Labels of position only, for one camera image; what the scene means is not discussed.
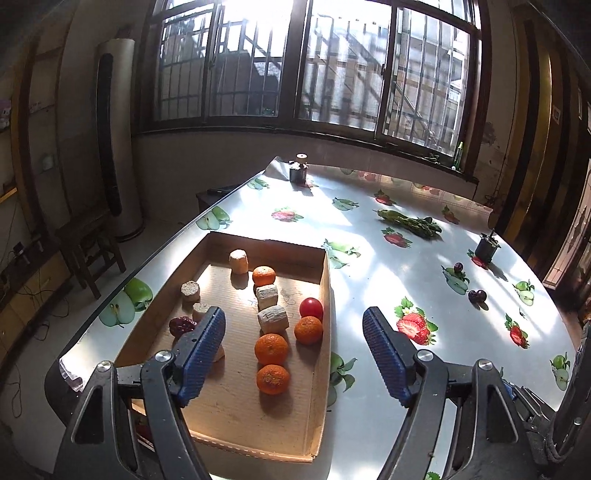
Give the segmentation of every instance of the blue rubber grip pad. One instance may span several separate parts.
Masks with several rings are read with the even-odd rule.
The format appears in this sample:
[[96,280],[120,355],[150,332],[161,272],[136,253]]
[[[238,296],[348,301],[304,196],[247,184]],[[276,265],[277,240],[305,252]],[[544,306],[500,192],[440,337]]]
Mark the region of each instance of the blue rubber grip pad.
[[388,393],[391,397],[396,398],[403,407],[409,408],[413,396],[407,385],[404,364],[370,309],[363,314],[362,325],[365,341],[374,356]]
[[199,396],[225,333],[226,316],[222,309],[217,309],[184,366],[183,386],[176,395],[181,408],[186,407],[190,400]]

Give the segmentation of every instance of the bottle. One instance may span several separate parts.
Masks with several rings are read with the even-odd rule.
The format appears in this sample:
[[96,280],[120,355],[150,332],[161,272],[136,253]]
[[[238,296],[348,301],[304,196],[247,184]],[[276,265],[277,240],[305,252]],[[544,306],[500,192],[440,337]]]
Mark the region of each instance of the bottle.
[[456,155],[453,157],[452,170],[460,169],[460,162],[462,160],[462,151],[464,150],[464,142],[460,142],[456,149]]

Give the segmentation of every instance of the cardboard box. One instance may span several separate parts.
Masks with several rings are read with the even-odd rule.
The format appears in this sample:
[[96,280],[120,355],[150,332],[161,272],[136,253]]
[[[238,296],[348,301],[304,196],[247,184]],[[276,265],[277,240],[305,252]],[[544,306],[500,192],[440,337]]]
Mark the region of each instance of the cardboard box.
[[[250,272],[235,277],[228,265],[232,250],[245,250]],[[284,365],[290,387],[281,395],[265,395],[256,387],[260,365],[254,345],[262,332],[252,270],[268,265],[277,273],[278,304],[285,307],[290,328],[286,340],[290,355]],[[199,397],[182,410],[191,435],[198,441],[231,452],[283,462],[310,463],[320,450],[330,377],[329,266],[321,248],[262,241],[210,232],[181,263],[156,295],[116,359],[118,367],[144,362],[171,349],[170,319],[191,315],[181,302],[180,287],[196,280],[202,302],[219,306],[226,314],[222,342],[226,356],[213,364]],[[296,342],[294,326],[299,305],[315,297],[324,307],[322,342]],[[135,408],[143,413],[141,402]]]

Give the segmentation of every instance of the wall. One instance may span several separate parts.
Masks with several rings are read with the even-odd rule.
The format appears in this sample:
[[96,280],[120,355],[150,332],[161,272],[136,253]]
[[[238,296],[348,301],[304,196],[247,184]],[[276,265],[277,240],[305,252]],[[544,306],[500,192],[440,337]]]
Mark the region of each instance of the wall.
[[509,148],[517,94],[515,31],[509,0],[488,0],[492,36],[491,96],[474,176],[474,200],[492,207]]
[[310,163],[411,180],[472,198],[475,184],[419,164],[329,140],[249,132],[185,132],[134,138],[134,161],[147,216],[190,222],[199,213],[196,193],[245,182],[275,156],[306,153]]
[[[12,69],[7,69],[4,75],[0,77],[0,98],[10,99],[12,97],[12,80]],[[0,132],[0,196],[2,194],[2,184],[13,179],[10,129],[7,129]],[[13,195],[0,203],[0,271],[6,267],[8,252],[12,247],[17,242],[26,245],[30,242],[30,239],[18,195]]]
[[102,199],[93,126],[95,49],[131,26],[139,41],[149,0],[80,0],[64,48],[57,98],[57,135],[66,194],[74,214]]

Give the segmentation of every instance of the air conditioner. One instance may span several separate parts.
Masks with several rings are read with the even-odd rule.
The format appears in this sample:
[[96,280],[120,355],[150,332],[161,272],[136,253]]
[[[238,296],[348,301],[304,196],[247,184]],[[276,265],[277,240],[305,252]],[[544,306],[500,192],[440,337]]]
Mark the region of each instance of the air conditioner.
[[97,47],[95,122],[107,205],[117,240],[139,235],[144,220],[131,150],[130,97],[135,41],[116,38]]

